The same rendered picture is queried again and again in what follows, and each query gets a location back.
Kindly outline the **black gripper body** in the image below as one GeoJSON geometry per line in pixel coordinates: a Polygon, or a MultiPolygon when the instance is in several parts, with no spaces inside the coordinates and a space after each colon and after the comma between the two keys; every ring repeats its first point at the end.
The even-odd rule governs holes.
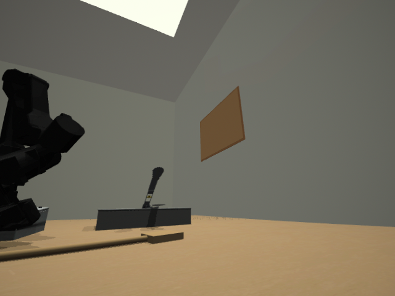
{"type": "Polygon", "coordinates": [[[31,198],[19,200],[12,189],[45,173],[45,168],[44,157],[35,149],[26,148],[0,156],[0,208],[18,205],[25,215],[21,222],[0,225],[0,230],[29,227],[40,218],[34,201],[31,198]]]}

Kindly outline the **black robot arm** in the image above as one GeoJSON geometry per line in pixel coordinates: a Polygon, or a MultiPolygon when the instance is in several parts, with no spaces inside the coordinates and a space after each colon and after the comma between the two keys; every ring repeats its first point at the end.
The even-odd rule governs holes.
{"type": "Polygon", "coordinates": [[[9,98],[1,129],[0,156],[27,148],[37,150],[46,168],[61,161],[61,153],[82,137],[85,130],[70,115],[50,118],[49,83],[33,74],[7,69],[2,89],[9,98]]]}

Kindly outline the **grey roasting tin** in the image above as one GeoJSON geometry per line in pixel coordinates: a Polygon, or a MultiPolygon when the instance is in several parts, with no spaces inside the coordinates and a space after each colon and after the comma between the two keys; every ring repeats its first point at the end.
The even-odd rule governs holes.
{"type": "Polygon", "coordinates": [[[191,224],[191,208],[126,208],[98,210],[96,230],[191,224]]]}

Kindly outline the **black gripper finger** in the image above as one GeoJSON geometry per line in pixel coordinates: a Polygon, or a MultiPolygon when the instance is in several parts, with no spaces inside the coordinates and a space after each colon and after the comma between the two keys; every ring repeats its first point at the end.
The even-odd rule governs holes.
{"type": "Polygon", "coordinates": [[[24,219],[25,215],[18,205],[0,208],[0,225],[21,222],[24,219]]]}

